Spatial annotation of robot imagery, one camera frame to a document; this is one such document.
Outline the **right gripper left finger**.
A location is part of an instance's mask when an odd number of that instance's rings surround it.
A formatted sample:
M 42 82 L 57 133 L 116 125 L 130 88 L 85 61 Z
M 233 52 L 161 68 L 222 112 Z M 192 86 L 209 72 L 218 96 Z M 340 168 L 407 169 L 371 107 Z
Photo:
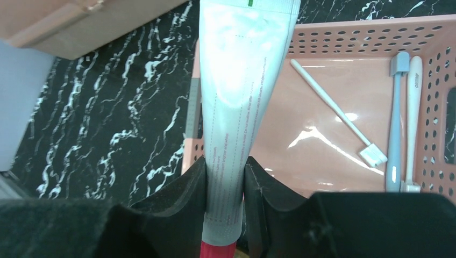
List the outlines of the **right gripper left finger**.
M 129 207 L 96 199 L 3 199 L 1 257 L 199 257 L 205 194 L 200 157 Z

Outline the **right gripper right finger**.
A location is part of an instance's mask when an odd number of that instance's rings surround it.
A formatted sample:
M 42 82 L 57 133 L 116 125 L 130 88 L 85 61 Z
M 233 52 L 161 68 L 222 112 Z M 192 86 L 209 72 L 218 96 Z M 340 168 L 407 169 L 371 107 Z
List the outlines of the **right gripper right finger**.
M 249 157 L 244 196 L 250 257 L 455 257 L 455 205 L 442 195 L 306 198 Z

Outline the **pink perforated plastic basket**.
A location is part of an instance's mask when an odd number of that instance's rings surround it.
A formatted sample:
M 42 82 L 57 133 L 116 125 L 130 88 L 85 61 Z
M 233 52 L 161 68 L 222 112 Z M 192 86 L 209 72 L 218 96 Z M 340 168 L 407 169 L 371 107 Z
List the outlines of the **pink perforated plastic basket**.
M 349 120 L 388 154 L 399 52 L 423 61 L 414 182 L 455 201 L 455 165 L 444 157 L 447 102 L 455 89 L 455 15 L 296 25 L 249 157 L 298 194 L 385 192 L 387 162 L 370 167 L 366 146 L 291 66 L 295 59 Z M 401 182 L 407 160 L 407 75 L 401 79 Z M 199 41 L 195 50 L 182 171 L 204 157 Z

